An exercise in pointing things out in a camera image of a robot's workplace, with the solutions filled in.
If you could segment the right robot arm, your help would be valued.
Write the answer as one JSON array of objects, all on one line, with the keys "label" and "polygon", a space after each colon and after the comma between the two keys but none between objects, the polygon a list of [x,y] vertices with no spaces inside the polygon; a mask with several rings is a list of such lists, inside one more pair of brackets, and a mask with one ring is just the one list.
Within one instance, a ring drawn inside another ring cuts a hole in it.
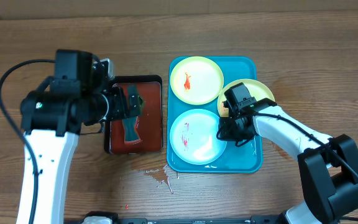
[{"label": "right robot arm", "polygon": [[349,136],[333,138],[295,120],[264,98],[226,99],[229,116],[219,120],[216,137],[237,147],[255,136],[280,146],[297,162],[304,201],[275,217],[275,223],[351,221],[358,209],[358,148]]}]

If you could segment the green and pink sponge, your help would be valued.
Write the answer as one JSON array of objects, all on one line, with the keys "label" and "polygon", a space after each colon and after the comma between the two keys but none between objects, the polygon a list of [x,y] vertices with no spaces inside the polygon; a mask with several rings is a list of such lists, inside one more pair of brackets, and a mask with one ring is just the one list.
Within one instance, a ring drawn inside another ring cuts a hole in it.
[{"label": "green and pink sponge", "polygon": [[131,117],[122,120],[124,128],[124,144],[137,144],[142,140],[138,133],[139,117]]}]

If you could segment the light blue plate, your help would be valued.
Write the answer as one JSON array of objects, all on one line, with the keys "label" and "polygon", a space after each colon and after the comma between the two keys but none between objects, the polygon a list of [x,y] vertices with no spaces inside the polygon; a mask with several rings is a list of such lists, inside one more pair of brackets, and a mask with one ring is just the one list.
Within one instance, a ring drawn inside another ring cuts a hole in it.
[{"label": "light blue plate", "polygon": [[175,119],[169,134],[170,145],[183,161],[205,165],[218,159],[227,142],[216,137],[219,116],[204,109],[188,110]]}]

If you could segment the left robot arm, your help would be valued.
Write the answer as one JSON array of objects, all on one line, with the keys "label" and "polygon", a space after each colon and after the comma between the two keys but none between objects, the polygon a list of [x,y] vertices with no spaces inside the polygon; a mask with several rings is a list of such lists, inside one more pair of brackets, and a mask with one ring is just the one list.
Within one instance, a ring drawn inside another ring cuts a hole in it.
[{"label": "left robot arm", "polygon": [[112,87],[109,59],[58,50],[55,70],[21,103],[25,144],[18,223],[63,223],[68,173],[82,125],[135,118],[137,88]]}]

